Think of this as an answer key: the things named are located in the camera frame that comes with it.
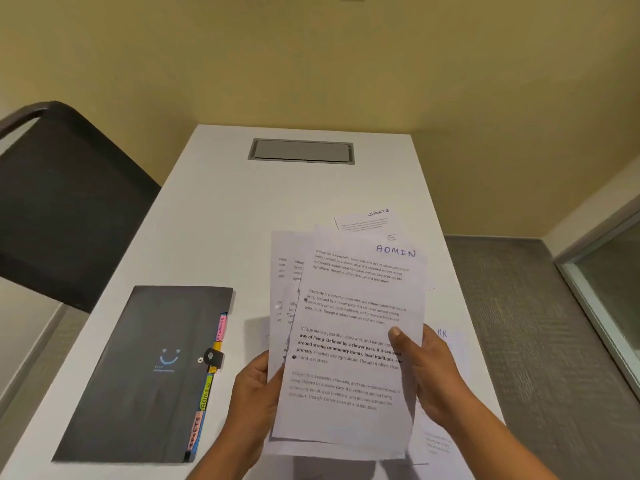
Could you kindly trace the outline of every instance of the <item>expanding file folder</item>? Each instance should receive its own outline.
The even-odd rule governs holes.
[[[212,380],[203,356],[216,341],[232,292],[136,286],[53,461],[192,460]]]

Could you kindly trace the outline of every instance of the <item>chair backrest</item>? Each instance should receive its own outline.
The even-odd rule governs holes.
[[[160,186],[75,109],[25,106],[0,139],[0,276],[91,312]]]

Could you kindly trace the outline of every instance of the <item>stack of papers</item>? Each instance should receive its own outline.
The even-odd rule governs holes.
[[[335,224],[272,235],[269,374],[287,366],[264,451],[405,458],[416,384],[387,334],[420,343],[427,259],[389,209]]]

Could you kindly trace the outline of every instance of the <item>white table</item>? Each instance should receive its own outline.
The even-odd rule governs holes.
[[[351,142],[355,165],[249,161],[255,137]],[[261,327],[269,314],[271,231],[311,230],[316,223],[330,226],[334,215],[376,207],[395,209],[409,238],[427,254],[437,288],[428,292],[425,322],[468,333],[473,372],[469,386],[502,418],[410,136],[201,125],[69,352],[2,478],[185,478],[192,465],[51,462],[133,286],[213,285],[236,290],[223,345],[225,366],[213,382],[200,458],[224,421],[236,373],[262,351]],[[286,480],[292,468],[291,458],[264,456],[248,478]],[[379,465],[375,478],[386,478]]]

